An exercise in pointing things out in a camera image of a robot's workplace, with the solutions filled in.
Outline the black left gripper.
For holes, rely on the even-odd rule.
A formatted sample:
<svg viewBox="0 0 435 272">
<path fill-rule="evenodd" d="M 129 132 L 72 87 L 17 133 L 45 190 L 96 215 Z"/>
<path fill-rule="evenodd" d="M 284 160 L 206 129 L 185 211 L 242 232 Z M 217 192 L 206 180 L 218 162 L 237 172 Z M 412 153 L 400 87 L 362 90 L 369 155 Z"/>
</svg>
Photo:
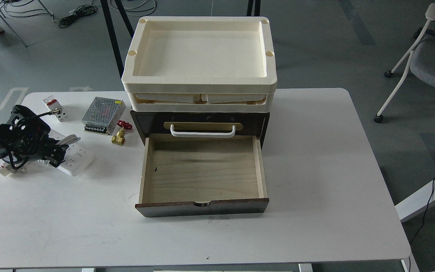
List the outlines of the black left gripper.
<svg viewBox="0 0 435 272">
<path fill-rule="evenodd" d="M 53 115 L 53 112 L 49 110 L 36 115 L 26 106 L 15 105 L 10 119 L 5 124 L 0 124 L 0 159 L 14 169 L 40 159 L 55 168 L 64 162 L 69 146 L 62 145 L 74 144 L 81 138 L 75 134 L 58 142 L 50 138 L 49 125 L 41 120 L 41 117 L 47 115 Z"/>
</svg>

